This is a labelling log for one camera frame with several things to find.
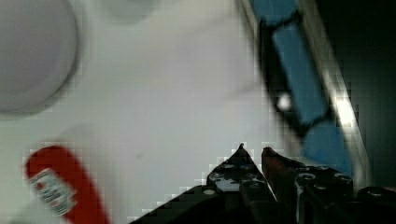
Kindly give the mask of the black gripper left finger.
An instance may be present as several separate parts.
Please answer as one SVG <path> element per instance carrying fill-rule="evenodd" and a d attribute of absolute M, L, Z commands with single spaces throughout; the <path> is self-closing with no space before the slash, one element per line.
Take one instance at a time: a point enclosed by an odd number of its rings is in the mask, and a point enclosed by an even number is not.
<path fill-rule="evenodd" d="M 241 143 L 231 157 L 221 162 L 207 176 L 205 195 L 223 195 L 240 199 L 247 190 L 262 189 L 265 180 L 245 144 Z"/>

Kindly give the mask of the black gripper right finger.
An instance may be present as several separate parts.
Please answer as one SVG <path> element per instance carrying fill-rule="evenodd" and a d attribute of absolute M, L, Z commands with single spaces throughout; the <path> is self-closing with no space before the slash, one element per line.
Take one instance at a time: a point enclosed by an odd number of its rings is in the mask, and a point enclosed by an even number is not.
<path fill-rule="evenodd" d="M 276 199 L 285 205 L 295 203 L 296 190 L 293 183 L 300 168 L 305 168 L 305 165 L 278 154 L 270 147 L 265 147 L 262 151 L 263 174 Z"/>

